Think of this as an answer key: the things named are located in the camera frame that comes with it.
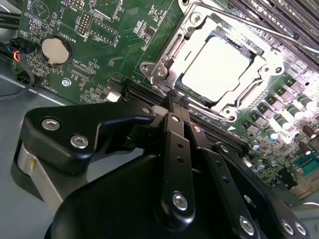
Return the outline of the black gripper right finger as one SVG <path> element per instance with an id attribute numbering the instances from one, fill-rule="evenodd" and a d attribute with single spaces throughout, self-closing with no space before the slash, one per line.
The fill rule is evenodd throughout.
<path id="1" fill-rule="evenodd" d="M 227 239 L 309 239 L 304 223 L 278 198 L 229 146 L 210 145 L 189 117 L 189 99 L 180 99 L 183 119 L 194 152 L 203 160 L 221 203 L 221 223 Z"/>

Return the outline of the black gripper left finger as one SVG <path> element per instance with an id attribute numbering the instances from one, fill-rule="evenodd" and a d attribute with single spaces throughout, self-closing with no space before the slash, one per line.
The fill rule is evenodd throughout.
<path id="1" fill-rule="evenodd" d="M 74 191 L 140 156 L 153 155 L 161 169 L 155 218 L 167 229 L 185 229 L 196 207 L 180 99 L 170 91 L 153 107 L 124 101 L 30 110 L 14 161 L 55 216 Z"/>

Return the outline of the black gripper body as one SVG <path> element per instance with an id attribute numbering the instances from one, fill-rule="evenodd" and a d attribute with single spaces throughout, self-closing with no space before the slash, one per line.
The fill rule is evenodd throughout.
<path id="1" fill-rule="evenodd" d="M 182 231 L 154 214 L 160 162 L 140 156 L 69 195 L 47 230 L 48 239 L 229 239 L 231 229 L 208 177 L 193 172 L 195 219 Z"/>

